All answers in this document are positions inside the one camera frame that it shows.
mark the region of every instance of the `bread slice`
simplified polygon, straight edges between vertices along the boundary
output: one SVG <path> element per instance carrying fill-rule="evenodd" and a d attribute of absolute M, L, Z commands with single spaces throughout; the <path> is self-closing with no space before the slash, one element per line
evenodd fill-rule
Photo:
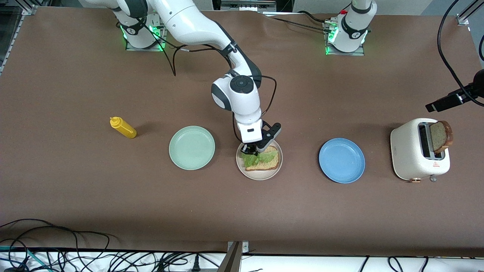
<path fill-rule="evenodd" d="M 273 146 L 269 146 L 268 148 L 265 149 L 263 153 L 272 152 L 272 151 L 277 151 L 277 149 Z M 278 166 L 279 166 L 279 152 L 274 157 L 274 159 L 271 160 L 270 162 L 268 163 L 259 162 L 254 166 L 246 167 L 245 171 L 275 170 L 277 169 Z"/>
<path fill-rule="evenodd" d="M 430 125 L 430 136 L 435 154 L 446 150 L 454 141 L 452 128 L 446 121 L 438 121 Z"/>

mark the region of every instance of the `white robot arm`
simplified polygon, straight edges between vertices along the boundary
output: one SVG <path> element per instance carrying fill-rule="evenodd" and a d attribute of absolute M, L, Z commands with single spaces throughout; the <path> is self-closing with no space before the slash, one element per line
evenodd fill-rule
<path fill-rule="evenodd" d="M 348 13 L 331 18 L 337 29 L 328 41 L 342 52 L 355 51 L 363 43 L 376 13 L 374 0 L 352 0 Z"/>
<path fill-rule="evenodd" d="M 245 153 L 264 151 L 279 134 L 281 125 L 272 127 L 261 119 L 258 87 L 262 77 L 259 68 L 242 52 L 237 43 L 218 23 L 206 18 L 192 0 L 88 0 L 113 10 L 121 25 L 136 31 L 129 39 L 139 44 L 152 44 L 153 35 L 142 30 L 137 18 L 155 10 L 171 35 L 186 45 L 214 44 L 235 65 L 212 84 L 212 97 L 221 108 L 232 111 L 241 132 Z"/>

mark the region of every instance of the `white toaster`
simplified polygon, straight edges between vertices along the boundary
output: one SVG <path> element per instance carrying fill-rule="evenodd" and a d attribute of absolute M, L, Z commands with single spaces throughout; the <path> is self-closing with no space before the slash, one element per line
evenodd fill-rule
<path fill-rule="evenodd" d="M 435 119 L 417 118 L 390 134 L 393 169 L 399 178 L 420 182 L 430 176 L 430 180 L 435 182 L 436 176 L 449 171 L 449 149 L 438 154 L 432 149 L 430 125 L 436 122 Z"/>

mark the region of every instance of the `bottle cap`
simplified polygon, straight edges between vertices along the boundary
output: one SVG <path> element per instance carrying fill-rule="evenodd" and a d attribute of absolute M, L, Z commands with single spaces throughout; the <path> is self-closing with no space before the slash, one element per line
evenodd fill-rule
<path fill-rule="evenodd" d="M 113 128 L 117 128 L 117 127 L 120 127 L 121 126 L 121 118 L 119 117 L 110 117 L 110 121 L 109 123 L 111 124 L 111 126 Z"/>

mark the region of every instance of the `yellow bottle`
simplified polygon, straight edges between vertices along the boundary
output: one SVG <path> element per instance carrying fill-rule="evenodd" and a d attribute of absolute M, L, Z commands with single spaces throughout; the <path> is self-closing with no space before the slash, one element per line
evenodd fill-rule
<path fill-rule="evenodd" d="M 121 117 L 111 117 L 109 123 L 115 130 L 119 131 L 124 136 L 130 139 L 136 137 L 136 130 L 128 123 L 126 123 L 126 121 L 123 120 Z"/>

